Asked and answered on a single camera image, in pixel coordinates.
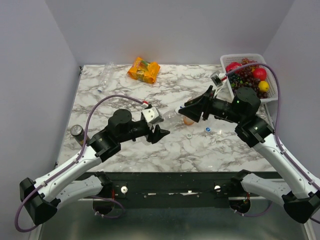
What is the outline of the red round fruit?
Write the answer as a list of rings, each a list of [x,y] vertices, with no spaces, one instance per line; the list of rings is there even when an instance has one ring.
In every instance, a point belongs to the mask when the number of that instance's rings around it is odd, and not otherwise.
[[[260,81],[265,81],[267,79],[267,71],[264,68],[256,68],[252,74],[255,79],[259,79]]]

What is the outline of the dark red grape bunch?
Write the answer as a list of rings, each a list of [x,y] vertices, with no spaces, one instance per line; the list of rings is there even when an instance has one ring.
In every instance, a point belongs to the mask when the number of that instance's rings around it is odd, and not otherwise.
[[[258,84],[259,84],[260,80],[258,78],[254,78],[254,76],[253,76],[253,71],[256,68],[262,68],[262,67],[260,67],[259,64],[254,64],[254,65],[244,67],[244,68],[234,72],[234,73],[241,75],[243,78],[243,84],[240,84],[238,86],[231,86],[231,89],[232,89],[232,92],[234,95],[236,94],[236,92],[239,88],[248,87],[248,88],[252,88],[255,91],[258,98],[260,98],[260,99],[268,98],[268,92],[260,92],[259,91]]]

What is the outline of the black base frame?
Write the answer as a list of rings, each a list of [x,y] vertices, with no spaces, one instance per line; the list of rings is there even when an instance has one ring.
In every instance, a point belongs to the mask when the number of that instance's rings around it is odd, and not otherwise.
[[[228,208],[248,194],[232,183],[235,172],[106,172],[112,186],[99,194],[125,209]]]

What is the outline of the red apple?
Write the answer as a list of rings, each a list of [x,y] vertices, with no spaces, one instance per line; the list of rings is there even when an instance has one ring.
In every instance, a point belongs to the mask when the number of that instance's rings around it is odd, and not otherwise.
[[[242,66],[242,64],[239,62],[231,62],[229,65],[226,66],[225,70],[228,73],[228,72],[235,70],[241,66]]]

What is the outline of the orange juice bottle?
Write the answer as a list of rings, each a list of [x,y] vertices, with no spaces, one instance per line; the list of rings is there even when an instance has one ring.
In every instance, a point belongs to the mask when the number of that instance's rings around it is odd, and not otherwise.
[[[184,122],[184,124],[187,125],[187,126],[191,126],[191,125],[193,125],[193,124],[195,123],[192,119],[190,119],[190,118],[188,118],[188,117],[184,117],[184,118],[183,118],[183,122]]]

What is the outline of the clear bottle blue cap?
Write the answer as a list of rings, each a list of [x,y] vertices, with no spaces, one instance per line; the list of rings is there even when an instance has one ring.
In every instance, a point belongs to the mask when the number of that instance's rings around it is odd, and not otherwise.
[[[113,62],[109,62],[104,66],[104,69],[99,76],[99,84],[97,87],[99,93],[103,93],[109,87],[110,82],[113,79],[115,67]]]

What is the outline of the white plastic basket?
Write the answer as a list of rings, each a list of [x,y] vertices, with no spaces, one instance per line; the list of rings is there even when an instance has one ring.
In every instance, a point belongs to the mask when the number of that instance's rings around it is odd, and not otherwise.
[[[226,54],[220,57],[220,63],[223,68],[223,72],[226,73],[226,67],[233,63],[241,63],[243,59],[248,59],[249,61],[255,61],[258,64],[266,64],[265,59],[262,55],[257,53],[240,53],[240,54]],[[268,98],[263,98],[261,100],[262,104],[267,104],[269,102],[278,100],[278,88],[277,81],[273,75],[273,73],[265,66],[262,66],[267,72],[266,82],[269,85],[269,90],[267,92]]]

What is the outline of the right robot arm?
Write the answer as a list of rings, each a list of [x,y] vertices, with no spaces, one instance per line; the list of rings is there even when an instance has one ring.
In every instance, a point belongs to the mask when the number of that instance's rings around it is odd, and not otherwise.
[[[236,135],[261,154],[285,181],[284,184],[264,179],[242,170],[230,183],[230,191],[241,196],[245,192],[264,197],[280,206],[296,222],[306,223],[320,208],[320,180],[308,171],[276,137],[275,130],[257,115],[261,100],[250,87],[236,91],[232,102],[218,99],[208,90],[184,103],[178,112],[199,122],[213,115],[218,120],[236,123]]]

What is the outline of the blue grape bunch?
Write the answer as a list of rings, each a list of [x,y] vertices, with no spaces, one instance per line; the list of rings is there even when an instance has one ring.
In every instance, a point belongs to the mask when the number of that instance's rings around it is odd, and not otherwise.
[[[242,76],[238,73],[232,73],[232,74],[228,75],[228,80],[229,80],[230,85],[232,87],[239,86],[239,85],[243,84],[243,81],[244,81]]]

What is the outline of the black yellow drink can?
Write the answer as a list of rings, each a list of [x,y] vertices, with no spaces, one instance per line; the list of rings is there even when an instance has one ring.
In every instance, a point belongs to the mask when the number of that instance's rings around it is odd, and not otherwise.
[[[76,142],[82,146],[86,142],[85,130],[79,124],[75,124],[70,128],[71,136],[76,140]]]

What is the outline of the yellow lemon upper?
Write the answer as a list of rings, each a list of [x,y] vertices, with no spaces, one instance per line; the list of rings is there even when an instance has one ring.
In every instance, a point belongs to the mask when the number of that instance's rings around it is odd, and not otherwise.
[[[269,91],[270,86],[267,81],[263,80],[259,82],[258,88],[260,92],[267,93]]]

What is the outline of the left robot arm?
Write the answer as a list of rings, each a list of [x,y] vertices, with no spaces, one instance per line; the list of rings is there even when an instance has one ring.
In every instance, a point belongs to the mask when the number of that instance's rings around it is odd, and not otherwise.
[[[105,174],[96,173],[82,181],[78,181],[78,177],[118,153],[123,142],[144,137],[155,144],[169,135],[169,130],[158,125],[160,121],[161,115],[155,107],[144,109],[138,121],[132,120],[129,110],[118,109],[109,118],[107,126],[64,164],[35,180],[23,179],[19,184],[20,200],[32,222],[41,225],[58,209],[79,199],[97,195],[107,197],[111,181]]]

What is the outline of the orange snack bag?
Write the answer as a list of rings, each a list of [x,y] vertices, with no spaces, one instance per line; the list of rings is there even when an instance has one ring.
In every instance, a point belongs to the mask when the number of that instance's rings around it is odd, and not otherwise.
[[[148,62],[141,57],[137,57],[127,74],[134,80],[154,84],[157,80],[160,68],[161,67],[157,62]]]

